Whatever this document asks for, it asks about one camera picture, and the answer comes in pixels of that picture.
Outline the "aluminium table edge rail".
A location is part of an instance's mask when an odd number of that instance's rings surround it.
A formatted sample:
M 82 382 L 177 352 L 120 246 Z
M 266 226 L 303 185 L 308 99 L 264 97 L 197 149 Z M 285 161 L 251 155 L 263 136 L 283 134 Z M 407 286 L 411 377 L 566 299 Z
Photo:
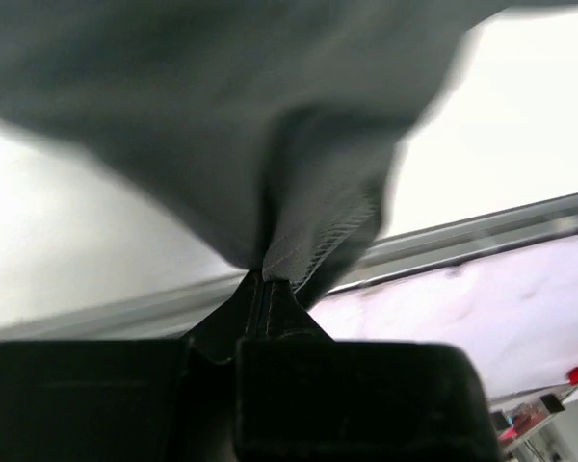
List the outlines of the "aluminium table edge rail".
M 368 288 L 574 235 L 578 235 L 578 193 L 384 239 L 368 250 L 334 291 Z M 180 334 L 224 302 L 241 279 L 234 273 L 179 290 L 0 327 L 0 340 Z

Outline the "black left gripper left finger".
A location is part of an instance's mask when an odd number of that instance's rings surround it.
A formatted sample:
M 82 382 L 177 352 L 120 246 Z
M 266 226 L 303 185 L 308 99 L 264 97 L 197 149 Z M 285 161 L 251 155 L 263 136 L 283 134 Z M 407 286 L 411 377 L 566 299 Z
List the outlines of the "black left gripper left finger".
M 213 364 L 226 364 L 236 354 L 256 315 L 265 282 L 259 271 L 249 271 L 231 297 L 185 334 L 190 348 Z

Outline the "dark grey t-shirt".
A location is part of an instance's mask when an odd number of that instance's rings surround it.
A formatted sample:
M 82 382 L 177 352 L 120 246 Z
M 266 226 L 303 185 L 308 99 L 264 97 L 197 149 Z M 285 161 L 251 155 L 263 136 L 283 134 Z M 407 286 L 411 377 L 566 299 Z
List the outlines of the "dark grey t-shirt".
M 80 145 L 312 306 L 466 34 L 547 1 L 0 1 L 0 120 Z

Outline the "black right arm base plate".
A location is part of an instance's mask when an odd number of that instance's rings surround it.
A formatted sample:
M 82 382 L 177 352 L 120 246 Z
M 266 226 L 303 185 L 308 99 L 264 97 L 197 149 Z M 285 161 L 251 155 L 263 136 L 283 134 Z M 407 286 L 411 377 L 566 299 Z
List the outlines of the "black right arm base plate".
M 510 452 L 564 411 L 558 395 L 546 394 L 514 405 L 500 404 L 490 410 L 490 418 L 499 446 L 503 452 Z

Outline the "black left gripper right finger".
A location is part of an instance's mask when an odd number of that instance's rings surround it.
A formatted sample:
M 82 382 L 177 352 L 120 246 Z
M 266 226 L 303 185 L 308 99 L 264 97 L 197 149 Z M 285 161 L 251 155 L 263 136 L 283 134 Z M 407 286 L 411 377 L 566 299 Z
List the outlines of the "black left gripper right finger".
M 287 281 L 271 283 L 267 338 L 332 341 L 330 335 L 298 303 Z

